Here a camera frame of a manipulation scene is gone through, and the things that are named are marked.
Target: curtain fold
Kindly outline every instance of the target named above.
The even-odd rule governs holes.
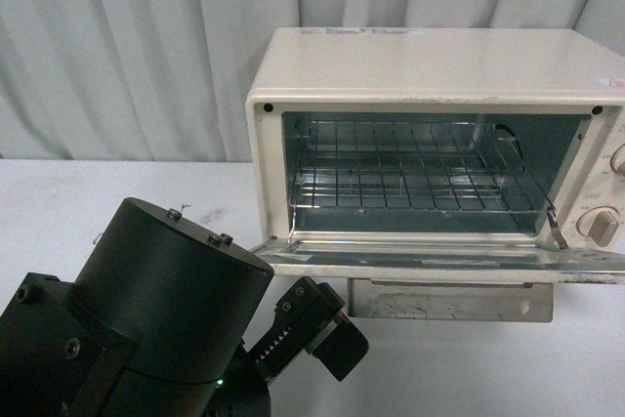
[[[0,156],[248,161],[281,26],[563,27],[625,55],[623,0],[0,0]]]

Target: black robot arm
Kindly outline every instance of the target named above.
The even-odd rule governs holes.
[[[368,345],[307,278],[245,351],[272,275],[231,237],[125,199],[74,283],[29,273],[0,317],[0,415],[270,415],[267,385],[302,348],[342,379]]]

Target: wire rack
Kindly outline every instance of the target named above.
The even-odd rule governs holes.
[[[510,214],[553,205],[508,128],[326,120],[311,121],[300,138],[290,203]]]

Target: oven knob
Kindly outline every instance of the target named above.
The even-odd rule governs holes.
[[[595,207],[577,221],[577,231],[605,248],[618,230],[618,212],[611,207]]]
[[[621,146],[609,160],[609,165],[612,167],[615,173],[625,176],[625,146]]]

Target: white table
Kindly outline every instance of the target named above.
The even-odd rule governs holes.
[[[0,160],[0,310],[28,271],[73,281],[127,196],[261,242],[250,164]],[[292,281],[272,282],[249,345]],[[550,324],[355,319],[365,360],[337,383],[301,354],[271,386],[272,415],[622,416],[624,309],[625,287],[558,285]]]

